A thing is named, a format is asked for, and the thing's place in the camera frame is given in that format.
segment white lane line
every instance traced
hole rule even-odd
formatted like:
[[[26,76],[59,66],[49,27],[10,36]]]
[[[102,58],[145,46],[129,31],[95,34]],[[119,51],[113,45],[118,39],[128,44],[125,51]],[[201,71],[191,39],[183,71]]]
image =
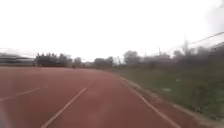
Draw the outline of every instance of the white lane line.
[[[9,100],[9,99],[12,99],[13,97],[4,97],[4,98],[1,98],[0,101],[4,101],[4,100]]]
[[[25,95],[25,94],[28,94],[28,93],[31,93],[31,92],[34,92],[34,91],[37,91],[37,90],[40,90],[41,88],[35,88],[35,89],[32,89],[32,90],[29,90],[29,91],[26,91],[26,92],[22,92],[22,93],[19,93],[16,95],[17,96],[22,96],[22,95]]]
[[[60,109],[54,116],[52,116],[46,123],[44,123],[41,128],[47,128],[55,119],[57,119],[69,105],[71,105],[83,92],[87,89],[82,89],[77,95],[75,95],[62,109]]]
[[[3,97],[3,98],[0,98],[0,101],[5,101],[5,100],[13,99],[13,98],[16,98],[16,97],[19,97],[19,96],[23,96],[23,95],[26,95],[26,94],[29,94],[29,93],[38,91],[40,89],[42,89],[42,88],[34,88],[32,90],[28,90],[28,91],[25,91],[25,92],[18,93],[18,94],[14,95],[14,96]]]
[[[174,128],[182,128],[180,125],[176,124],[171,118],[166,116],[163,112],[159,111],[157,108],[155,108],[152,104],[150,104],[143,96],[141,96],[137,91],[132,89],[129,85],[121,82],[123,85],[127,86],[136,96],[138,96],[149,108],[151,108],[153,111],[155,111],[161,118],[163,118],[165,121],[167,121],[170,125],[172,125]]]

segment utility pole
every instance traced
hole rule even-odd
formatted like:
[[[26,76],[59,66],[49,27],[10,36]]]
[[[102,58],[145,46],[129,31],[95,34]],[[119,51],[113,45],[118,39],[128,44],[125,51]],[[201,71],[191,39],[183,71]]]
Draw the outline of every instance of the utility pole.
[[[159,56],[161,55],[160,47],[159,47]]]

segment grass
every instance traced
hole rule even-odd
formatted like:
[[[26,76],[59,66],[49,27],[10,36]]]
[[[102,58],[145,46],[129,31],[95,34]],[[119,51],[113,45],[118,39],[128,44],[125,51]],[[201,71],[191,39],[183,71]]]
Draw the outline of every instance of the grass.
[[[145,89],[214,120],[224,118],[224,74],[221,70],[114,69]]]

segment sky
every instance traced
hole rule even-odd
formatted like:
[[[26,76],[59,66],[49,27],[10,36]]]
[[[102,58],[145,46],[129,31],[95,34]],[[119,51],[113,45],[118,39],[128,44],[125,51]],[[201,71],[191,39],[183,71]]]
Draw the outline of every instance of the sky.
[[[210,34],[220,0],[1,0],[0,52],[93,60],[167,50]]]

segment running track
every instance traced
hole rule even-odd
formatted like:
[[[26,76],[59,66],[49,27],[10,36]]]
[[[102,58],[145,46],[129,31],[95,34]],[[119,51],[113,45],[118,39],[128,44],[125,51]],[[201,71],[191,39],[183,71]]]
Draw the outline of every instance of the running track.
[[[205,128],[150,102],[109,72],[0,68],[0,128]]]

